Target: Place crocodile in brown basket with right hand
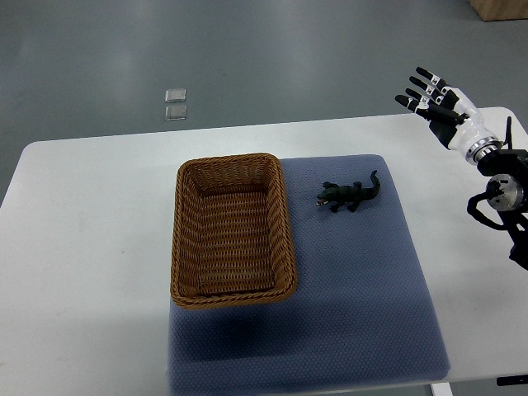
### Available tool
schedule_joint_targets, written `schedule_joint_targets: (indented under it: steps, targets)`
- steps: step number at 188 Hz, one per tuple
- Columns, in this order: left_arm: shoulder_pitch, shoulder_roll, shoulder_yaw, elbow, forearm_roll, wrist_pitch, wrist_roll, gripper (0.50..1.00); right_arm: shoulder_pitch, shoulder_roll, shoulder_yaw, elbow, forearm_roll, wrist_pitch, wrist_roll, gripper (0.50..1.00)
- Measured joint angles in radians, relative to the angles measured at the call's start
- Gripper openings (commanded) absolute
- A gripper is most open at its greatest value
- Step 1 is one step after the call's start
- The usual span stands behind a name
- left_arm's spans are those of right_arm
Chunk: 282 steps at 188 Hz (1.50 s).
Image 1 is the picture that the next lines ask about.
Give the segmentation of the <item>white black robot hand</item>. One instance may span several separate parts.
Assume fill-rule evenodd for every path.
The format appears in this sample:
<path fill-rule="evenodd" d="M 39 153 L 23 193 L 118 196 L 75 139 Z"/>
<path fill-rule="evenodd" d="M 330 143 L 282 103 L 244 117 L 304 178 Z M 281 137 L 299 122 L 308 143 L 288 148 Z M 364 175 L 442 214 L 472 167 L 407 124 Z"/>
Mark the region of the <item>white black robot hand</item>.
<path fill-rule="evenodd" d="M 443 147 L 460 153 L 472 165 L 502 147 L 484 125 L 476 105 L 459 88 L 424 68 L 416 68 L 416 73 L 409 78 L 415 88 L 406 89 L 395 101 L 426 120 Z"/>

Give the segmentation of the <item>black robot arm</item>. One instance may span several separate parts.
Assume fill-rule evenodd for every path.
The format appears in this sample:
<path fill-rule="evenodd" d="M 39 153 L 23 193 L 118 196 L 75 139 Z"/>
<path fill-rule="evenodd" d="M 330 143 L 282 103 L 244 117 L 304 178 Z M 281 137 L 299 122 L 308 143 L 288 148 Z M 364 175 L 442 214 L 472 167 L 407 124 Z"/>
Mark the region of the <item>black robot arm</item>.
<path fill-rule="evenodd" d="M 473 159 L 489 180 L 485 191 L 469 198 L 467 213 L 491 229 L 506 231 L 512 240 L 509 259 L 526 269 L 527 151 L 513 148 L 511 117 L 505 140 L 488 141 L 475 150 Z"/>

